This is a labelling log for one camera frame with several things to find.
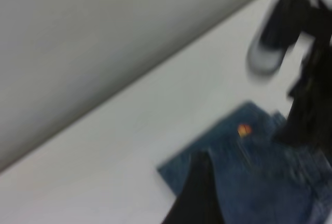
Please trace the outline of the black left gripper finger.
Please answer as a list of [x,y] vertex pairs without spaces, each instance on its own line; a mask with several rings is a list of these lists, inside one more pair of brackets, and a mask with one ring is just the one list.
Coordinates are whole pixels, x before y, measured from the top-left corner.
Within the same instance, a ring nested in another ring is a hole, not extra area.
[[189,174],[163,223],[224,223],[219,207],[210,155],[191,156]]

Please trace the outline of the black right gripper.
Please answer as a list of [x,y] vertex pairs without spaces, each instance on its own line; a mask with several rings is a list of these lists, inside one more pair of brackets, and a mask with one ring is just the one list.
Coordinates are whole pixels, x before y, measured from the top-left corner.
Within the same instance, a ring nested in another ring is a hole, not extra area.
[[331,11],[314,8],[302,29],[314,42],[289,92],[293,104],[274,140],[291,147],[331,151]]

